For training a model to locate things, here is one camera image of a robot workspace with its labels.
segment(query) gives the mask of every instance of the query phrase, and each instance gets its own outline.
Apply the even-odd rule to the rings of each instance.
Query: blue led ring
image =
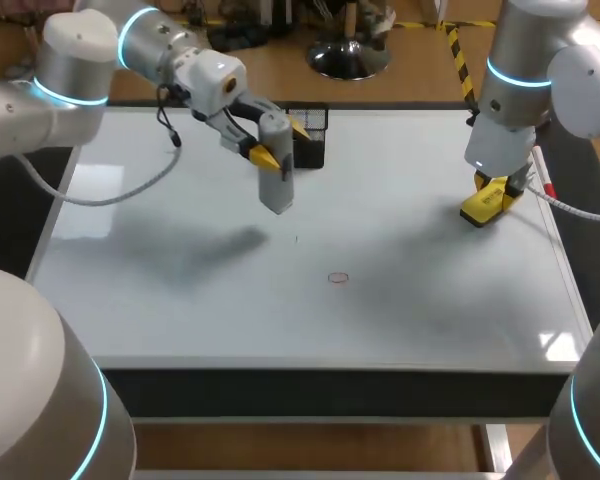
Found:
[[[85,106],[85,107],[96,107],[98,105],[105,105],[109,101],[109,97],[100,98],[98,100],[81,100],[79,98],[67,97],[65,95],[61,95],[59,93],[49,90],[47,87],[42,85],[36,77],[33,77],[33,83],[42,92],[49,95],[50,97],[55,98],[56,100],[60,100],[61,102],[71,103],[73,105],[80,105],[80,106]]]
[[[587,450],[589,450],[589,453],[591,454],[593,459],[600,466],[600,455],[598,455],[598,452],[596,452],[595,448],[593,448],[593,445],[591,445],[591,442],[587,438],[587,435],[584,433],[584,430],[582,429],[582,425],[580,424],[580,419],[578,418],[578,412],[576,411],[575,375],[571,379],[571,412],[573,413],[573,421],[576,424],[576,429],[578,430],[578,433],[580,434],[580,438],[582,439],[584,446],[587,447]]]
[[[105,383],[104,376],[102,375],[102,372],[96,365],[96,362],[93,362],[93,365],[96,367],[98,375],[100,375],[100,385],[102,386],[102,415],[100,416],[100,425],[98,426],[98,432],[96,433],[96,437],[94,438],[93,443],[91,444],[91,448],[89,449],[89,452],[87,452],[87,456],[84,457],[84,460],[76,470],[76,473],[73,474],[70,480],[78,480],[89,466],[89,463],[91,463],[91,460],[93,459],[96,450],[98,450],[100,441],[102,440],[102,435],[104,434],[104,426],[107,421],[107,410],[109,408],[109,399],[107,398],[107,384]]]
[[[120,31],[120,37],[118,37],[118,60],[120,61],[120,65],[122,65],[127,70],[129,70],[129,67],[127,67],[126,63],[124,63],[124,57],[122,53],[124,50],[124,42],[127,39],[127,34],[129,33],[129,30],[131,30],[131,27],[136,22],[136,20],[138,20],[145,13],[159,11],[160,10],[158,10],[155,7],[146,7],[141,10],[138,10],[131,16],[131,18],[129,18],[129,20],[127,20],[127,23],[124,24],[124,27],[122,27],[122,30]]]
[[[500,73],[495,69],[493,65],[491,65],[491,59],[487,58],[487,67],[491,70],[496,77],[498,77],[503,82],[510,83],[511,85],[515,85],[516,87],[524,87],[524,88],[545,88],[551,86],[551,81],[548,80],[546,82],[525,82],[523,80],[517,80],[515,78],[507,77],[505,74]]]

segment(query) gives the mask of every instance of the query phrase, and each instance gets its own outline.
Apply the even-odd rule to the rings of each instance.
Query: yellow object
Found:
[[[267,170],[280,170],[280,165],[273,158],[273,155],[262,145],[256,145],[249,150],[249,161],[255,166]]]
[[[300,122],[298,122],[291,115],[289,115],[289,120],[291,121],[291,127],[293,127],[293,129],[296,132],[298,132],[303,137],[307,137],[309,140],[311,140],[311,137],[309,136],[309,134],[307,133],[307,131],[304,129],[304,127],[302,125],[300,125]]]
[[[522,195],[513,198],[504,193],[507,177],[494,178],[487,186],[467,198],[460,215],[476,227],[484,227],[498,218]]]

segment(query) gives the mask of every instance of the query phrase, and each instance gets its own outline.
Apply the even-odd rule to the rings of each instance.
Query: black cable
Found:
[[[182,140],[180,139],[180,135],[176,129],[171,125],[169,121],[169,116],[167,115],[167,111],[165,110],[165,102],[162,98],[162,90],[167,90],[169,96],[172,96],[173,89],[167,85],[166,83],[161,83],[156,87],[156,101],[158,103],[158,111],[156,112],[156,120],[158,123],[165,127],[169,131],[169,138],[171,139],[171,143],[176,148],[180,148],[182,146]]]

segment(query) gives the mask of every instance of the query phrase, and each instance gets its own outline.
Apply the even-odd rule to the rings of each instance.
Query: yellow black caution tape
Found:
[[[472,22],[396,22],[395,28],[435,28],[436,30],[445,31],[446,27],[487,27],[495,28],[498,26],[497,22],[493,21],[472,21]]]
[[[473,82],[471,81],[471,75],[469,75],[467,63],[464,59],[462,49],[460,48],[458,27],[455,25],[445,25],[445,31],[447,33],[447,39],[449,40],[449,46],[451,47],[451,53],[453,54],[453,61],[456,64],[456,70],[460,77],[460,83],[462,84],[464,101],[472,111],[477,111],[478,102],[476,102],[476,96],[473,91]]]

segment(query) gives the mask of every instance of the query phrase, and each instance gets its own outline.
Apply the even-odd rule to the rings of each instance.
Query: table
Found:
[[[332,111],[327,164],[296,172],[280,217],[214,132],[170,117],[173,174],[62,206],[29,275],[133,416],[548,413],[591,328],[546,205],[525,195],[483,230],[459,217],[464,112]],[[167,146],[153,110],[110,109],[69,193],[127,190]]]

